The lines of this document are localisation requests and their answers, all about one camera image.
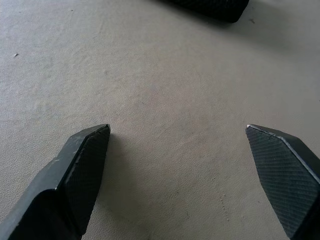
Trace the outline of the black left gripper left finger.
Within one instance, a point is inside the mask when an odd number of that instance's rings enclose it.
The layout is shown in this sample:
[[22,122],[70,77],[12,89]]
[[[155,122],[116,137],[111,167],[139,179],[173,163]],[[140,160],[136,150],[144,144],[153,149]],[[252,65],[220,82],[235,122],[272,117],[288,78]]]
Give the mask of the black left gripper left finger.
[[80,240],[100,190],[110,126],[70,136],[0,224],[2,240]]

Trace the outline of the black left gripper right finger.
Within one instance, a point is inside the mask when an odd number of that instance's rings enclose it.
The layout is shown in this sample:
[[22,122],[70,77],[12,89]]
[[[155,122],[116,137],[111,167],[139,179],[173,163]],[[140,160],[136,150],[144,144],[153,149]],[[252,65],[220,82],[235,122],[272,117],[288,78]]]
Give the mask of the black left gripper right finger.
[[298,138],[280,130],[246,127],[260,184],[287,237],[320,238],[320,160]]

